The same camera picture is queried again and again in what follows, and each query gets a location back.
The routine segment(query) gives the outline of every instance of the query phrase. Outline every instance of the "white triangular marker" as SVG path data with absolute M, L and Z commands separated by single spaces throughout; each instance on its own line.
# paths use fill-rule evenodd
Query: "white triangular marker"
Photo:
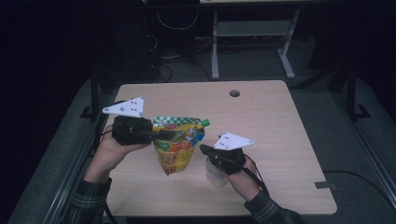
M 117 105 L 105 107 L 103 109 L 103 113 L 121 115 L 125 117 L 142 118 L 144 104 L 145 100 L 143 96 L 140 96 L 138 98 L 134 98 L 132 100 L 119 103 Z
M 233 133 L 223 133 L 221 138 L 213 146 L 215 149 L 233 150 L 240 147 L 253 145 L 254 141 Z

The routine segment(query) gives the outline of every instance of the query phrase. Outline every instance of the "juice pouch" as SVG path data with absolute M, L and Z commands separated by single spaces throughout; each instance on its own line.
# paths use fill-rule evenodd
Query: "juice pouch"
M 205 136 L 204 127 L 209 120 L 175 117 L 155 117 L 153 131 L 161 129 L 176 132 L 171 140 L 155 139 L 153 141 L 158 154 L 158 161 L 166 175 L 186 169 L 192 152 Z

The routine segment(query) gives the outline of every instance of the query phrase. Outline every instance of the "hand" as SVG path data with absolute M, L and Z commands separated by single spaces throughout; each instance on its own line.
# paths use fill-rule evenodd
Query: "hand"
M 105 132 L 112 130 L 112 125 L 106 127 Z M 84 180 L 92 183 L 106 183 L 110 171 L 114 170 L 128 153 L 147 147 L 149 144 L 122 146 L 111 135 L 103 135 L 90 166 L 85 173 Z
M 254 166 L 254 161 L 246 157 L 247 162 L 244 167 L 247 167 L 254 175 L 257 174 L 256 167 Z M 254 197 L 260 192 L 260 187 L 257 183 L 243 170 L 233 175 L 226 175 L 227 179 L 230 181 L 233 189 L 247 202 L 250 202 Z

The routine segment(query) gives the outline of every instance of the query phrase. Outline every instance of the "plaid shirt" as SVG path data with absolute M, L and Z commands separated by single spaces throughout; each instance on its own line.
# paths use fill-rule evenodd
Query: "plaid shirt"
M 102 224 L 110 186 L 111 178 L 105 184 L 94 184 L 81 180 L 59 223 Z
M 298 213 L 281 208 L 262 191 L 244 206 L 257 223 L 306 224 Z
M 101 224 L 110 190 L 111 178 L 105 184 L 82 180 L 73 195 L 72 202 L 61 216 L 60 223 Z M 261 224 L 306 224 L 297 213 L 283 209 L 263 192 L 245 203 L 257 223 Z

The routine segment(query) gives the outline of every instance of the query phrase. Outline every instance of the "wooden table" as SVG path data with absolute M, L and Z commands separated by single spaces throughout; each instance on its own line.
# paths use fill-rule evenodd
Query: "wooden table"
M 239 97 L 230 96 L 232 90 Z M 222 132 L 253 139 L 244 152 L 255 162 L 271 197 L 300 214 L 333 214 L 337 206 L 283 81 L 197 82 L 124 85 L 118 100 L 145 97 L 144 117 L 209 119 L 203 144 Z M 110 116 L 107 124 L 113 122 Z M 219 188 L 205 176 L 196 148 L 186 170 L 166 176 L 153 146 L 130 153 L 113 171 L 108 206 L 114 216 L 243 216 L 244 200 L 231 185 Z

